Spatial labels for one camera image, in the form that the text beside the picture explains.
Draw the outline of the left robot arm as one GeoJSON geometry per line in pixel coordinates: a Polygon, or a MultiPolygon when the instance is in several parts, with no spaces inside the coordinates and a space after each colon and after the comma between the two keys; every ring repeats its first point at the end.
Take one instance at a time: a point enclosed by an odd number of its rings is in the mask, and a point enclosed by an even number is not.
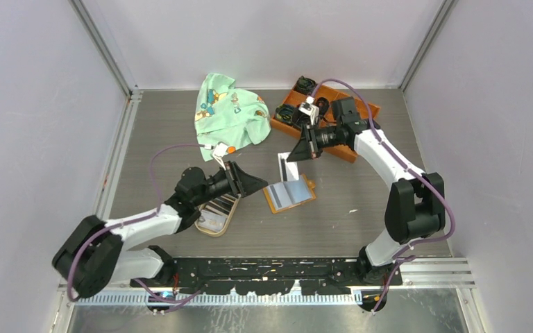
{"type": "Polygon", "coordinates": [[[171,255],[159,246],[135,247],[156,237],[177,234],[201,217],[200,207],[224,195],[244,198],[268,182],[225,162],[213,176],[198,167],[185,169],[174,193],[158,207],[122,219],[86,216],[53,256],[52,267],[78,298],[95,296],[110,283],[132,280],[148,287],[173,283],[171,255]]]}

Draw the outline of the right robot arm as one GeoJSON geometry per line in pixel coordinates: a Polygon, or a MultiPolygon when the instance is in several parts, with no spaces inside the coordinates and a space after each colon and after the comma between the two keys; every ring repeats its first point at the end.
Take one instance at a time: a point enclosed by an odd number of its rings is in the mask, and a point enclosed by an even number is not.
{"type": "Polygon", "coordinates": [[[379,125],[361,117],[354,98],[337,99],[331,109],[335,124],[303,126],[287,161],[313,160],[324,148],[344,145],[363,157],[388,186],[385,228],[360,250],[355,264],[359,280],[373,285],[394,267],[406,247],[444,229],[444,181],[438,173],[425,173],[396,152],[379,125]]]}

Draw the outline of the white card with black stripe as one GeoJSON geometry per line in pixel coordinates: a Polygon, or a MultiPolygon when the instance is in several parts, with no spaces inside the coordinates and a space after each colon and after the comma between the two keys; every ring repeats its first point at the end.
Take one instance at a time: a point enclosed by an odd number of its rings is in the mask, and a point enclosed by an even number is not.
{"type": "Polygon", "coordinates": [[[296,181],[300,178],[297,163],[287,160],[289,155],[290,152],[279,153],[277,155],[279,174],[282,182],[296,181]]]}

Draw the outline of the orange leather card holder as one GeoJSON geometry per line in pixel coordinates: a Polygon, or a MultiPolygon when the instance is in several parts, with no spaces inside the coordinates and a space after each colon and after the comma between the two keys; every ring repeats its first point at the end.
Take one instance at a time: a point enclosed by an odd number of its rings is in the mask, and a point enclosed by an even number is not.
{"type": "Polygon", "coordinates": [[[308,203],[316,199],[316,194],[314,191],[316,188],[316,184],[314,181],[308,180],[305,174],[300,175],[299,180],[283,182],[283,183],[285,183],[285,187],[287,188],[287,192],[291,199],[291,205],[289,207],[286,207],[283,210],[274,209],[274,206],[271,201],[270,194],[269,194],[269,190],[268,190],[268,187],[270,185],[263,189],[266,201],[273,214],[278,214],[283,211],[290,210],[291,208],[297,207],[299,205],[303,205],[305,203],[308,203]]]}

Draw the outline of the beige oval card tray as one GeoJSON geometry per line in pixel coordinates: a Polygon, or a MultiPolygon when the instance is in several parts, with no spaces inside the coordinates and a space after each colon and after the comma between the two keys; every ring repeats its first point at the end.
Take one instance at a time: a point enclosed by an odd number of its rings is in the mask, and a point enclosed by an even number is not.
{"type": "Polygon", "coordinates": [[[220,237],[228,229],[240,199],[240,196],[224,194],[203,204],[194,226],[207,236],[220,237]]]}

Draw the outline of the grey card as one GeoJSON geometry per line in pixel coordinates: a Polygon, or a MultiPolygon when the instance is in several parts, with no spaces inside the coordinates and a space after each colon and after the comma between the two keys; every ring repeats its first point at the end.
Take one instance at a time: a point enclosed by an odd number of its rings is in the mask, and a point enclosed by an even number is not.
{"type": "Polygon", "coordinates": [[[283,210],[291,205],[291,199],[285,183],[272,184],[268,187],[268,190],[275,210],[283,210]]]}

